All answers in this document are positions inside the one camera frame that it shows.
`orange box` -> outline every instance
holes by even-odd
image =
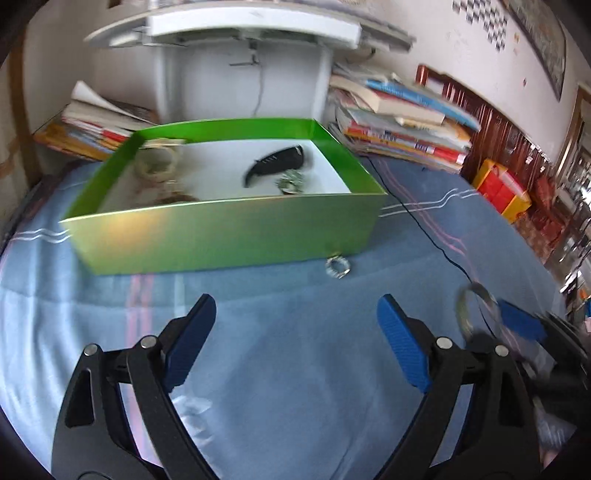
[[[509,223],[531,206],[527,190],[503,165],[487,159],[478,171],[472,186],[493,204]]]

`framed picture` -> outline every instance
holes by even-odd
[[[529,39],[560,101],[566,68],[566,37],[558,18],[542,0],[502,2]]]

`blue gripper pad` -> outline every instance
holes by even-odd
[[[546,338],[546,331],[542,323],[529,313],[517,308],[515,305],[499,300],[501,320],[509,330],[526,340],[542,342]]]
[[[411,333],[408,321],[409,318],[391,295],[379,299],[378,323],[408,383],[427,393],[431,387],[429,360],[424,346],[421,347],[420,340]]]
[[[172,392],[174,387],[182,385],[187,379],[189,371],[216,320],[215,300],[209,295],[204,297],[203,301],[198,301],[187,314],[187,326],[166,356],[166,374],[163,386],[168,393]]]

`white stripe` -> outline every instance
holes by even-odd
[[[71,237],[71,235],[68,235],[68,236],[65,236],[64,238],[60,238],[58,240],[57,238],[52,238],[50,236],[45,236],[45,235],[36,235],[31,238],[25,238],[23,236],[13,236],[11,238],[11,242],[14,240],[22,240],[24,242],[32,242],[33,240],[37,240],[38,238],[40,238],[41,240],[45,240],[46,242],[49,242],[51,244],[60,244],[62,242],[65,242],[66,240],[68,240],[70,237]]]
[[[46,235],[51,236],[62,236],[68,233],[68,230],[64,230],[63,232],[54,232],[52,230],[48,230],[47,228],[38,228],[37,230],[27,230],[26,232],[16,232],[14,235],[35,235],[35,233],[43,232]]]
[[[88,183],[88,180],[81,181],[81,182],[78,182],[78,183],[73,183],[73,184],[67,185],[65,187],[60,187],[57,190],[67,190],[67,189],[71,189],[72,187],[77,187],[78,185],[84,185],[86,183]]]
[[[397,208],[397,207],[402,207],[407,206],[417,206],[417,205],[435,205],[437,203],[441,203],[445,200],[447,200],[447,196],[453,192],[455,192],[457,189],[451,189],[449,192],[447,192],[440,200],[437,200],[435,202],[410,202],[410,203],[396,203],[394,205],[388,205],[387,207],[382,208],[382,210],[389,210],[392,208]],[[463,195],[465,193],[471,193],[471,192],[475,192],[476,190],[474,189],[469,189],[469,190],[464,190],[463,192],[458,192],[459,195]]]
[[[454,197],[460,197],[460,198],[462,198],[462,199],[467,199],[468,197],[474,197],[474,196],[476,196],[476,195],[480,195],[480,193],[478,193],[478,192],[474,192],[474,193],[471,193],[471,194],[469,194],[469,195],[464,195],[464,196],[461,196],[459,193],[456,193],[456,194],[454,194],[454,195],[451,195],[451,196],[450,196],[450,197],[449,197],[449,198],[448,198],[448,199],[445,201],[445,203],[444,203],[443,205],[435,205],[435,206],[432,206],[432,207],[426,207],[426,208],[416,208],[416,209],[414,209],[414,210],[413,210],[413,209],[409,209],[409,210],[408,210],[408,213],[413,213],[413,212],[423,212],[423,211],[425,211],[425,210],[433,210],[433,209],[443,208],[443,207],[445,207],[445,205],[447,205],[447,202],[449,202],[449,201],[450,201],[452,198],[454,198]],[[406,213],[406,212],[407,212],[406,210],[398,210],[398,211],[396,211],[396,212],[389,212],[389,213],[384,213],[383,215],[380,215],[379,217],[380,217],[380,218],[384,218],[384,217],[389,217],[389,216],[391,216],[391,215],[397,215],[397,214],[399,214],[399,213]]]

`paper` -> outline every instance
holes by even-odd
[[[111,102],[108,102],[82,80],[78,80],[76,82],[76,86],[72,91],[72,100],[78,100],[79,102],[89,103],[91,105],[95,105],[106,110],[110,110],[112,112],[120,113],[121,115],[125,115],[130,118],[135,118],[137,120],[149,123],[151,125],[155,125],[155,123],[150,122],[145,118],[142,118],[141,116],[134,115],[133,113],[123,110],[122,108],[119,108]]]

